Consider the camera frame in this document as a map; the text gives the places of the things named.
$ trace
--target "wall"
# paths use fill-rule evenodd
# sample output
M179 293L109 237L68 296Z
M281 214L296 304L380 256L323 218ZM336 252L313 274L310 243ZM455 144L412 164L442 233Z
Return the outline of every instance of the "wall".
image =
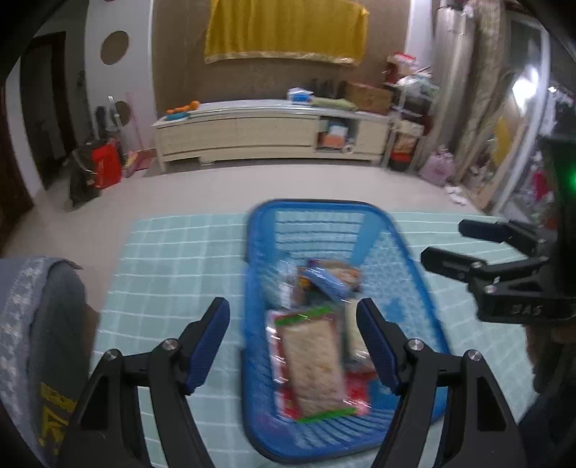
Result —
M404 48L410 0L361 0L370 12L366 53L358 67L281 59L239 59L204 64L210 0L154 4L152 50L156 109L231 99L282 98L312 78L382 82L386 57Z
M26 185L30 197L34 199L43 190L43 187L32 157L30 145L28 144L26 129L24 128L22 101L20 99L20 60L16 62L12 72L8 75L5 86L6 115L12 148L14 149L14 155L16 156L16 162L24 180L24 185Z
M108 96L128 101L136 119L122 128L125 146L138 150L136 121L144 148L152 148L154 133L150 128L156 120L150 57L150 26L153 0L90 0L86 18L85 66L86 88L90 109L108 108ZM114 31L126 31L130 43L126 54L113 65L100 59L102 42Z
M432 15L435 7L431 0L411 0L408 31L404 52L416 57L422 67L432 64Z
M66 93L74 135L78 144L90 135L85 88L78 86L78 73L84 70L84 27L88 0L68 0L38 30L35 36L66 31Z

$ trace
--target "cardboard box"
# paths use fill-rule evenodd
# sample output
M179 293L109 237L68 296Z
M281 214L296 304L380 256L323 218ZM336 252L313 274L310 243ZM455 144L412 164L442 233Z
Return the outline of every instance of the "cardboard box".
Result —
M375 114L387 114L392 105L392 91L375 88L362 83L346 84L346 99L358 106L358 109Z

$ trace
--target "blue plastic basket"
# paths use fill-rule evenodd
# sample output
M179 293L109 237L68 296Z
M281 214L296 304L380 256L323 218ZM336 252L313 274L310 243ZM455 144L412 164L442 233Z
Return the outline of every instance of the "blue plastic basket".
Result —
M367 416L286 421L276 412L265 334L267 304L260 275L286 255L298 263L330 258L359 266L363 295L406 336L431 348L448 346L430 296L390 218L359 202L274 200L248 220L247 283L242 356L242 416L248 439L262 455L280 463L307 463L377 447L388 430L398 397L380 382L370 387ZM434 419L444 412L446 392L437 391Z

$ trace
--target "white wall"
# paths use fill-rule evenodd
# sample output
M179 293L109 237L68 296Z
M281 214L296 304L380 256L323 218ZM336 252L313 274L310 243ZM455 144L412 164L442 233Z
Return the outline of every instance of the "white wall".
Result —
M404 52L416 57L421 67L432 63L432 24L432 1L411 0Z
M43 190L43 186L28 144L26 128L24 128L22 101L20 99L20 60L16 62L6 80L6 114L16 162L26 189L34 199Z
M90 0L84 50L92 113L99 105L108 107L109 95L116 101L128 102L126 93L130 93L145 149L155 146L150 125L157 120L151 62L152 8L153 0ZM130 45L120 61L105 65L100 59L100 47L114 31L126 31ZM122 128L122 135L129 149L140 149L134 118Z

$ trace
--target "brown wallpaper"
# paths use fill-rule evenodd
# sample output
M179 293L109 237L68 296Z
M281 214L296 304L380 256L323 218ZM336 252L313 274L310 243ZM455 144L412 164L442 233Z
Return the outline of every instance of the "brown wallpaper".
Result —
M159 116L189 103L281 99L312 78L381 82L386 56L404 47L410 0L361 0L369 16L366 53L358 67L287 59L237 59L204 64L210 0L154 2L152 67Z

